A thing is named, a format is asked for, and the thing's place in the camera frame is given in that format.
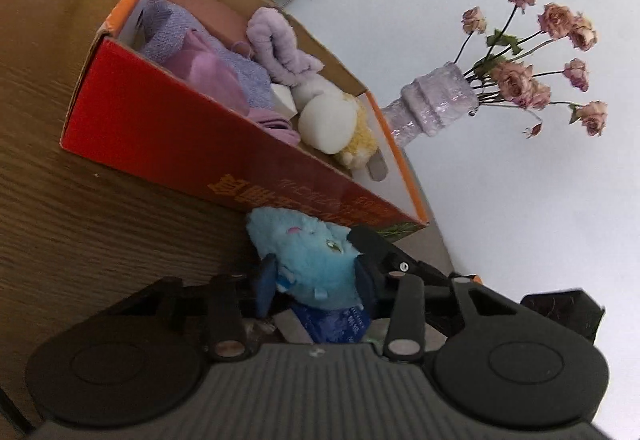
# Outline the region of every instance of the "wooden table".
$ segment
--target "wooden table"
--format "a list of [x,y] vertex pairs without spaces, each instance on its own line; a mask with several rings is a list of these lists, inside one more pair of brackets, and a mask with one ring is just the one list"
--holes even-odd
[[[242,214],[60,149],[117,1],[0,0],[0,386],[31,420],[24,367],[41,342],[159,277],[205,282],[252,258]],[[15,438],[2,419],[0,438]]]

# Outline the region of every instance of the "yellow plush toy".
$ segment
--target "yellow plush toy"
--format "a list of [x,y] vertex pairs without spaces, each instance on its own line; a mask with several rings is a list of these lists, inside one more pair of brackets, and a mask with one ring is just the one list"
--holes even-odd
[[367,109],[364,105],[348,94],[344,94],[344,98],[352,100],[358,107],[356,129],[349,143],[334,157],[347,169],[362,169],[378,150],[378,142],[367,123]]

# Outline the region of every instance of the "fuzzy fabric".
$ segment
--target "fuzzy fabric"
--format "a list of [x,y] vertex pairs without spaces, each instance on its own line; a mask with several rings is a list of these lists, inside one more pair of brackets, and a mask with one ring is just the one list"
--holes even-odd
[[264,131],[271,133],[275,138],[297,146],[300,143],[300,134],[295,131],[291,123],[282,115],[271,110],[251,108],[247,115],[252,121],[262,126]]
[[300,113],[311,100],[322,94],[331,94],[332,96],[342,98],[344,92],[319,74],[312,75],[291,89],[291,97],[293,97],[293,102],[296,103],[296,109]]
[[190,30],[204,36],[207,45],[238,75],[240,87],[252,108],[273,109],[271,79],[267,70],[236,52],[227,50],[191,13],[167,0],[147,0],[142,11],[142,29],[146,44],[141,54],[163,65],[182,48]]
[[246,228],[262,260],[276,255],[273,282],[281,292],[322,310],[361,304],[353,266],[359,252],[347,240],[348,227],[299,211],[261,207],[249,214]]
[[378,141],[369,127],[369,117],[367,109],[362,102],[350,97],[358,106],[358,116],[356,119],[356,129],[349,143],[343,147],[335,156],[335,159],[347,169],[363,169],[369,159],[378,150]]
[[296,33],[274,8],[254,12],[246,29],[255,60],[264,66],[274,83],[297,86],[322,70],[322,61],[298,49]]
[[197,92],[240,115],[249,114],[249,104],[238,76],[207,44],[206,36],[197,30],[187,31],[182,48],[164,62],[164,67]]

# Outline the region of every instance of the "cardboard box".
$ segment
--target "cardboard box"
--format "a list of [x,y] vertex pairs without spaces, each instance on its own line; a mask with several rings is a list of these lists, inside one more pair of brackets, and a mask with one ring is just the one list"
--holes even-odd
[[[220,0],[251,17],[270,0]],[[322,75],[359,96],[380,143],[382,173],[347,175],[329,158],[272,137],[132,49],[146,0],[120,0],[97,33],[66,116],[63,149],[238,210],[297,209],[398,238],[427,223],[420,189],[373,96],[287,16]]]

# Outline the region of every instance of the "purple glass vase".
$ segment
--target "purple glass vase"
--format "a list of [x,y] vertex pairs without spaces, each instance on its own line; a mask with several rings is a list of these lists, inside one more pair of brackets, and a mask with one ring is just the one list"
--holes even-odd
[[400,98],[382,108],[399,147],[421,133],[436,135],[478,108],[478,98],[453,63],[436,68],[402,87]]

